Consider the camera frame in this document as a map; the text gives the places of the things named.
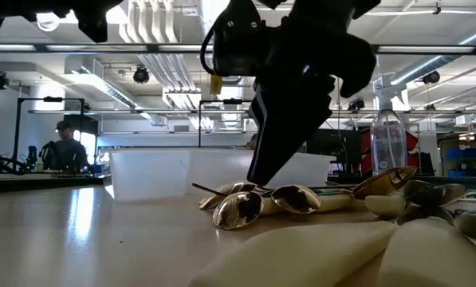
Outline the blue bin shelving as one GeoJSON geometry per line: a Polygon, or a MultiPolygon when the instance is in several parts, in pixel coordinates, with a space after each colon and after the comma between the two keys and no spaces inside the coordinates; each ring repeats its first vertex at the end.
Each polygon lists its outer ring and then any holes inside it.
{"type": "Polygon", "coordinates": [[[444,176],[476,177],[476,136],[444,140],[439,147],[444,176]]]}

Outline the black fork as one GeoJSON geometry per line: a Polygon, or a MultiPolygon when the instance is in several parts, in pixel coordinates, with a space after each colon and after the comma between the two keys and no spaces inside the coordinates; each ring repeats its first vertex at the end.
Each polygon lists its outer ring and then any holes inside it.
{"type": "Polygon", "coordinates": [[[236,183],[229,183],[227,185],[224,185],[220,191],[217,191],[215,189],[211,189],[209,187],[205,187],[197,183],[192,183],[191,185],[197,189],[207,191],[214,195],[223,196],[223,197],[226,197],[228,195],[232,195],[238,192],[254,191],[258,187],[258,185],[254,183],[236,182],[236,183]]]}

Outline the black table frame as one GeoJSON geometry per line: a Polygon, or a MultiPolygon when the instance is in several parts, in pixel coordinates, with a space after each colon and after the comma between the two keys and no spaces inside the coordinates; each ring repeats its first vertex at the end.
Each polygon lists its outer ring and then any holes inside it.
{"type": "MultiPolygon", "coordinates": [[[[339,183],[339,184],[358,184],[366,179],[369,179],[368,176],[329,176],[328,181],[339,183]]],[[[448,183],[458,183],[466,186],[467,188],[476,189],[476,177],[442,177],[442,176],[421,176],[415,175],[411,178],[412,180],[420,180],[433,185],[443,185],[448,183]]]]}

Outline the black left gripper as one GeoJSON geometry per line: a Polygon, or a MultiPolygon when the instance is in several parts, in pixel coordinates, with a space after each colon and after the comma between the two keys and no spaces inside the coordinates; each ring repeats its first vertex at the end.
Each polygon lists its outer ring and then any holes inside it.
{"type": "Polygon", "coordinates": [[[78,20],[78,28],[92,41],[106,42],[106,13],[121,3],[122,0],[77,0],[72,10],[78,20]]]}

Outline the small black monitor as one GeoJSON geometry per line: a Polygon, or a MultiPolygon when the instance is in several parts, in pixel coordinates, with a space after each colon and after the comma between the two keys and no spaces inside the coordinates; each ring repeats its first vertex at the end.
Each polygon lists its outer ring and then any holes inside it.
{"type": "Polygon", "coordinates": [[[73,130],[98,135],[99,122],[90,116],[65,115],[64,121],[69,123],[73,130]]]}

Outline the black horizontal rig beam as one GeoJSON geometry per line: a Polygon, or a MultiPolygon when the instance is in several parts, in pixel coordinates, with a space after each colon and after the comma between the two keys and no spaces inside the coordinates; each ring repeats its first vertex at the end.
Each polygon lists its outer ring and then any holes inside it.
{"type": "MultiPolygon", "coordinates": [[[[213,45],[202,44],[51,44],[51,43],[0,43],[0,53],[211,53],[213,45]]],[[[398,55],[461,55],[476,56],[476,45],[372,45],[377,54],[398,55]]]]}

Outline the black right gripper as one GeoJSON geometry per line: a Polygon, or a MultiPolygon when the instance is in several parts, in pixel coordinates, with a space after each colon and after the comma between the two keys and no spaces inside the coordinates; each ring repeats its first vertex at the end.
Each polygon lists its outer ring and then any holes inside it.
{"type": "Polygon", "coordinates": [[[279,26],[266,24],[257,2],[274,10],[286,0],[230,0],[211,27],[212,74],[260,82],[250,105],[256,125],[247,179],[266,185],[332,114],[335,79],[348,98],[368,86],[376,55],[348,32],[381,0],[294,0],[279,26]]]}

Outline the black rectangular gantry frame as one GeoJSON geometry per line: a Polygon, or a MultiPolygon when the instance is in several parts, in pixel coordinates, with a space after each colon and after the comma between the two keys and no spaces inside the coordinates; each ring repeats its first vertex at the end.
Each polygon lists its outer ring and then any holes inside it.
{"type": "Polygon", "coordinates": [[[252,100],[243,100],[238,98],[230,98],[224,100],[200,100],[198,108],[198,119],[199,119],[199,129],[198,129],[198,148],[202,147],[202,114],[203,114],[203,105],[204,104],[213,104],[213,103],[222,103],[222,104],[244,104],[251,103],[252,100]]]}
{"type": "Polygon", "coordinates": [[[85,116],[85,99],[83,98],[62,98],[58,96],[46,96],[46,97],[19,97],[17,98],[17,111],[15,119],[15,128],[14,128],[14,146],[11,159],[18,159],[18,148],[19,148],[19,135],[20,135],[20,125],[21,125],[21,114],[22,114],[22,104],[25,101],[42,101],[46,103],[57,103],[62,101],[78,101],[81,106],[77,115],[84,117],[85,116]]]}

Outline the clear spray bottle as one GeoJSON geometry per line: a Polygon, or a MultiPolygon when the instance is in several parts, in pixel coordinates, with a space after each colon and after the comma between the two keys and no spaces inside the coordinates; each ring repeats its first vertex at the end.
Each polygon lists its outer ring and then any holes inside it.
{"type": "Polygon", "coordinates": [[[408,165],[405,125],[391,102],[397,92],[397,88],[374,84],[376,107],[379,109],[370,130],[374,175],[408,165]]]}

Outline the black distant robot arms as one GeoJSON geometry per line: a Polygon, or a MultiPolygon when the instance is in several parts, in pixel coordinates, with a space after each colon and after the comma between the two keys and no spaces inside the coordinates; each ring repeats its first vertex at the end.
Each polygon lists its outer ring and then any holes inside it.
{"type": "Polygon", "coordinates": [[[0,155],[0,173],[25,175],[33,171],[37,160],[37,148],[35,146],[28,146],[28,155],[20,155],[18,159],[0,155]]]}

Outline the large black monitor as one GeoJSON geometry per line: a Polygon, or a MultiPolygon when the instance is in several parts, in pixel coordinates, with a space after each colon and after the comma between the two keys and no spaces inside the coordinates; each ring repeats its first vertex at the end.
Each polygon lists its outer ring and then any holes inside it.
{"type": "Polygon", "coordinates": [[[306,141],[307,152],[335,157],[345,175],[358,174],[361,164],[360,133],[353,130],[318,129],[306,141]]]}

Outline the clear plastic compartment tray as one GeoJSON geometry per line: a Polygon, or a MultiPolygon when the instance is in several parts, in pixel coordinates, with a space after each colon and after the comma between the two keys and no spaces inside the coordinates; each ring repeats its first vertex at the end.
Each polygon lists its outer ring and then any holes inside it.
{"type": "Polygon", "coordinates": [[[202,192],[246,180],[251,150],[207,148],[135,148],[108,152],[104,189],[116,202],[145,202],[202,192]]]}

